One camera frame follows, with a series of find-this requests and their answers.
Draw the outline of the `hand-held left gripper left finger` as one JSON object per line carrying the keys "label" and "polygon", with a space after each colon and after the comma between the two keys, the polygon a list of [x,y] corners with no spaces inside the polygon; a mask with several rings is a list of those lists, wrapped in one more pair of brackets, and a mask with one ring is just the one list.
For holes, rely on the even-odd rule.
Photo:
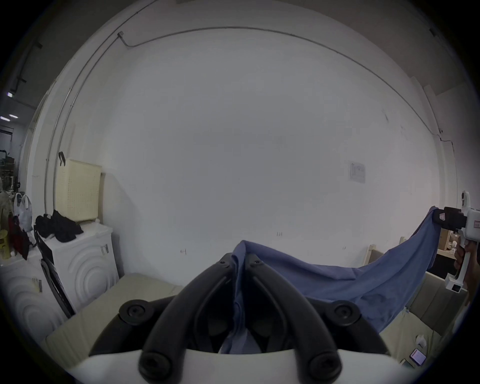
{"label": "hand-held left gripper left finger", "polygon": [[228,253],[177,295],[123,303],[89,356],[140,350],[134,372],[144,381],[180,381],[188,347],[219,352],[233,330],[235,281],[234,261]]}

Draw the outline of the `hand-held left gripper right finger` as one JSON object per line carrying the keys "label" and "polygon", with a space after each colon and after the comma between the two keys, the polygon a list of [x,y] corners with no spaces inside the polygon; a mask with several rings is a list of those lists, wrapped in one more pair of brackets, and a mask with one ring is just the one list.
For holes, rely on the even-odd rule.
{"label": "hand-held left gripper right finger", "polygon": [[279,326],[267,351],[291,342],[299,381],[336,381],[343,368],[339,346],[363,354],[389,355],[381,336],[356,304],[306,298],[253,253],[245,257],[245,278],[261,291],[279,316]]}

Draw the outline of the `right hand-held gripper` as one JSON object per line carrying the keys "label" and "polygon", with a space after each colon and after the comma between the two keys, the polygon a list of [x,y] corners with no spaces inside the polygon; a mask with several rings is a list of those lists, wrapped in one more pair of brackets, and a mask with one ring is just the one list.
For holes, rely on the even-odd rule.
{"label": "right hand-held gripper", "polygon": [[[479,243],[480,240],[480,211],[471,207],[471,199],[468,191],[461,193],[461,209],[435,208],[432,211],[432,220],[435,224],[445,226],[460,236],[460,246],[465,248],[466,242]],[[464,261],[456,275],[447,274],[445,288],[449,291],[461,291],[464,279],[471,260],[471,253],[466,251]]]}

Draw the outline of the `person's right hand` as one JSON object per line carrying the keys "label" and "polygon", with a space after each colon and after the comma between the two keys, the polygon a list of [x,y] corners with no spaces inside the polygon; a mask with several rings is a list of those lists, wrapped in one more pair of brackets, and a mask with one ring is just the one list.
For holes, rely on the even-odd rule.
{"label": "person's right hand", "polygon": [[466,240],[465,246],[466,247],[462,247],[460,244],[457,244],[454,253],[454,267],[456,270],[459,270],[463,265],[465,253],[470,254],[468,267],[464,276],[464,283],[467,290],[475,291],[480,281],[480,266],[477,262],[478,245],[476,242]]}

